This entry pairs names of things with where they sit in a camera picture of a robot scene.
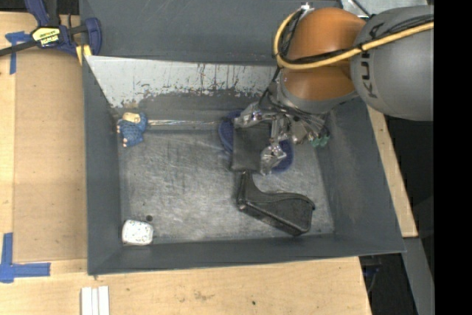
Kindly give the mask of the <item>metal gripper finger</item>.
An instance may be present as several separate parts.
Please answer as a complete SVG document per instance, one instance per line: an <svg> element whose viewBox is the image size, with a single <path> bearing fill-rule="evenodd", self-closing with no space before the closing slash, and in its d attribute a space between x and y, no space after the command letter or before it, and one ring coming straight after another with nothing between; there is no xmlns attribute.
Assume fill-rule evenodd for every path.
<svg viewBox="0 0 472 315"><path fill-rule="evenodd" d="M288 142L271 142L260 154L260 173L281 173L288 169Z"/></svg>
<svg viewBox="0 0 472 315"><path fill-rule="evenodd" d="M233 119L235 128L250 128L262 122L261 110L244 110Z"/></svg>

